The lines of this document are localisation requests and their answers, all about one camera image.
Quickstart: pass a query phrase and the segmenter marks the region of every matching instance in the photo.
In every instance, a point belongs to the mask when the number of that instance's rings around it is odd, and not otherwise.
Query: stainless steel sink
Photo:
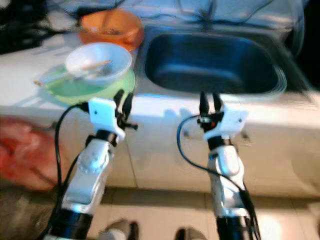
[[[262,94],[284,81],[278,66],[255,42],[227,35],[167,33],[152,40],[146,76],[171,90]]]
[[[310,85],[288,52],[267,34],[194,25],[147,25],[134,66],[135,94],[316,108]]]

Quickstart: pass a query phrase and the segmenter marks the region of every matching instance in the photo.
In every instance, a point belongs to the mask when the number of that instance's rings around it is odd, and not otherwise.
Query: white countertop
[[[66,108],[40,89],[33,81],[49,69],[64,63],[66,56],[81,46],[75,33],[56,35],[41,47],[0,56],[0,114],[17,116],[53,116],[58,118]],[[318,93],[309,93],[317,105]],[[249,122],[320,128],[320,109],[286,105],[231,103],[249,111]],[[134,99],[132,115],[163,116],[170,109],[179,112],[187,108],[191,114],[198,113],[199,100],[190,97],[141,94]]]

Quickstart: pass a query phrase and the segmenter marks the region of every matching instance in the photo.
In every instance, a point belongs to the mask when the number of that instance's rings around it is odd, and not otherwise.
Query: green plate
[[[66,72],[66,68],[61,66],[52,72],[48,72],[44,78],[51,78]],[[78,102],[88,101],[93,97],[113,99],[116,93],[124,90],[124,97],[132,92],[136,85],[136,76],[130,69],[124,76],[108,86],[94,86],[81,80],[71,81],[72,76],[65,76],[53,82],[47,83],[44,88],[57,100],[73,105]]]

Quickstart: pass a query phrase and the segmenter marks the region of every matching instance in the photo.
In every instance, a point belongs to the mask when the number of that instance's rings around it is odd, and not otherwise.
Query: sink
[[[227,35],[162,34],[150,43],[145,74],[155,84],[189,93],[262,94],[283,81],[255,42]]]

